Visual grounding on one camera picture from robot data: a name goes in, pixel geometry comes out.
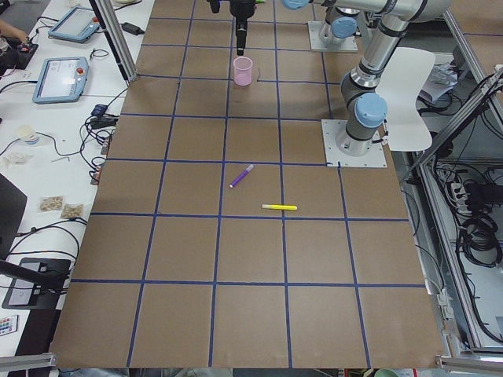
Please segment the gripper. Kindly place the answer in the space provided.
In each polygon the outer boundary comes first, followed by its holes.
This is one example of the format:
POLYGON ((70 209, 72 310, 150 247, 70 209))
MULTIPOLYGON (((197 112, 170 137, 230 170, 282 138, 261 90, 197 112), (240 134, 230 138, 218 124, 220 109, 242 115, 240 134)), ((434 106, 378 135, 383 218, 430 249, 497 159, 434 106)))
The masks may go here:
MULTIPOLYGON (((219 13, 220 1, 208 0, 213 13, 219 13)), ((229 0, 229 11, 236 18, 235 35, 237 39, 237 55, 243 56, 246 48, 248 34, 248 22, 246 20, 254 16, 256 0, 229 0)))

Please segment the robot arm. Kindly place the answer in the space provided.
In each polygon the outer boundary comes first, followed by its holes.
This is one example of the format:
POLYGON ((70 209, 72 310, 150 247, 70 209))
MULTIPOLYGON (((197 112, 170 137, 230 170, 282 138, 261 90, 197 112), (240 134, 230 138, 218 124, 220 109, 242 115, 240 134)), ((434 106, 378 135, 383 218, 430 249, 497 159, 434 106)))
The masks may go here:
POLYGON ((375 133, 387 126, 390 150, 419 152, 432 137, 416 110, 416 100, 435 63, 433 53, 399 47, 412 23, 441 16, 449 1, 321 1, 327 9, 321 35, 324 42, 342 42, 356 30, 354 15, 380 15, 376 30, 358 65, 341 80, 340 89, 349 113, 336 136, 338 149, 363 156, 376 143, 375 133))
MULTIPOLYGON (((237 55, 246 49, 248 20, 254 16, 259 1, 229 1, 229 12, 235 19, 237 55)), ((358 30, 359 10, 340 8, 335 1, 281 1, 288 10, 299 10, 310 4, 325 8, 323 21, 309 21, 310 49, 318 52, 356 52, 354 36, 358 30)))

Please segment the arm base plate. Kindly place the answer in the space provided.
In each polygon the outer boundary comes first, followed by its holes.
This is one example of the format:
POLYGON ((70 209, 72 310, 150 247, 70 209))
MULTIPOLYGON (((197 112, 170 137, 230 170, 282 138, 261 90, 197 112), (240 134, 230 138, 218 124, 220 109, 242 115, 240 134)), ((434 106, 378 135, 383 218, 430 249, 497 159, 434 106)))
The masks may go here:
POLYGON ((379 132, 367 141, 356 141, 346 133, 346 120, 323 119, 322 137, 327 167, 386 168, 379 132))
POLYGON ((358 51, 354 33, 356 21, 340 18, 332 24, 325 21, 309 21, 307 24, 310 49, 318 52, 356 53, 358 51))

